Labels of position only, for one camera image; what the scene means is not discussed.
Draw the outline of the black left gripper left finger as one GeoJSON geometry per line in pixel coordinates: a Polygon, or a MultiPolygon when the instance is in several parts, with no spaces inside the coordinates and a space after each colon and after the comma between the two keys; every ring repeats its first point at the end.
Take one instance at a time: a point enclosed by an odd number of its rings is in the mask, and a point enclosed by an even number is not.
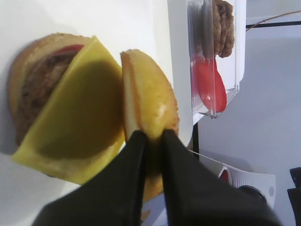
{"type": "Polygon", "coordinates": [[[147,137],[135,131],[100,173],[45,205],[34,226],[138,226],[146,178],[147,137]]]}

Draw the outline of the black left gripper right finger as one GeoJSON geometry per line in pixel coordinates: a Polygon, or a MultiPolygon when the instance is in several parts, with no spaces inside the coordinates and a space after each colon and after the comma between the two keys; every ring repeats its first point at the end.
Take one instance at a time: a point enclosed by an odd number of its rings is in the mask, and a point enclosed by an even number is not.
{"type": "Polygon", "coordinates": [[[279,226],[263,201],[203,166],[172,130],[162,134],[162,177],[170,226],[279,226]]]}

